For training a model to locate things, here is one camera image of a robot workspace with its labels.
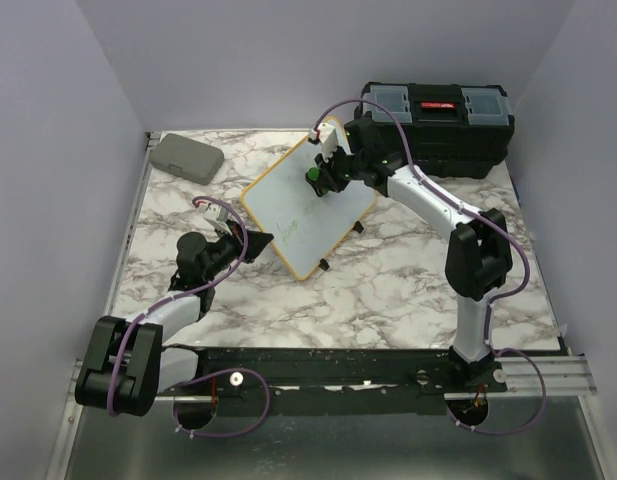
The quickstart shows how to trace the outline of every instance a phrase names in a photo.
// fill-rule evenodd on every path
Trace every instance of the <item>marble tabletop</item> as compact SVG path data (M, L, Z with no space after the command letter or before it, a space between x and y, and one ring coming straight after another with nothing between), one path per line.
M211 185L200 186L153 170L143 199L113 314L127 316L163 296L175 271L176 242L186 232L214 235L192 207L196 195L231 203L243 215L242 190L296 144L306 131L177 132L223 150L226 162ZM509 231L531 259L521 294L497 303L493 342L524 349L558 349L542 280L504 164L485 180L439 183L466 202L506 215ZM446 348L456 328L455 293L444 277L447 245L416 214L386 198L317 270L300 282L272 248L242 265L220 286L210 313L171 342L200 346L316 348ZM507 286L518 284L514 267Z

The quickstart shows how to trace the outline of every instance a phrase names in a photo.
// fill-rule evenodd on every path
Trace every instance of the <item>toolbox lid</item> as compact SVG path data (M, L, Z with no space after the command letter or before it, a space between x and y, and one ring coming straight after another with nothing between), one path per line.
M405 85L371 85L370 91L364 94L367 100L373 100L390 110L399 123L412 123L408 87ZM376 122L390 122L392 120L386 112L374 105L363 104L363 113L371 112Z
M470 125L510 125L508 97L496 88L462 88Z

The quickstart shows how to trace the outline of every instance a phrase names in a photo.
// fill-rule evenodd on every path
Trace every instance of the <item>cable clip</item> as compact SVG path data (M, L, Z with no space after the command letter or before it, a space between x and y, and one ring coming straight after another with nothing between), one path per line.
M419 179L418 179L419 185L424 185L425 187L427 187L426 183L428 182L428 175L426 175L424 171L421 168L419 168L418 165L415 165L415 170L417 171L417 174L419 175Z
M319 130L317 130L316 128L311 128L310 130L308 130L308 141L312 143L313 145L318 144L319 143Z

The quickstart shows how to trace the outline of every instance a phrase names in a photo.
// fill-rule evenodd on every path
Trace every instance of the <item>metal floor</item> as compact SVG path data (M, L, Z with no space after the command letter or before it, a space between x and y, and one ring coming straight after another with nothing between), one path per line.
M518 426L537 399L492 399L484 427ZM416 415L270 417L236 439L175 433L171 404L143 418L85 409L70 460L71 480L602 479L577 398L551 398L526 433L485 437L447 417ZM228 431L252 419L220 419Z

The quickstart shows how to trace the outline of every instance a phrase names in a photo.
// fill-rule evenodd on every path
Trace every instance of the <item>black bracket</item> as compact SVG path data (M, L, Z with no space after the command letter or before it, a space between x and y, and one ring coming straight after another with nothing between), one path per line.
M116 317L102 317L95 324L75 386L78 404L106 408L114 355L128 325ZM162 331L161 325L151 323L133 331L117 378L116 412L141 417L150 410L159 387Z
M241 228L232 220L226 224L231 233L217 231L219 239L216 242L208 242L199 232L185 233L177 240L177 272L171 278L169 290L185 291L205 285L239 257L243 249ZM244 261L252 263L274 237L270 233L247 232L248 250ZM202 298L202 306L208 304L209 307L214 291L205 290L198 295Z
M507 231L499 210L493 208L481 215ZM508 241L478 220L461 223L450 234L446 279L462 297L481 300L486 292L504 284L511 268Z

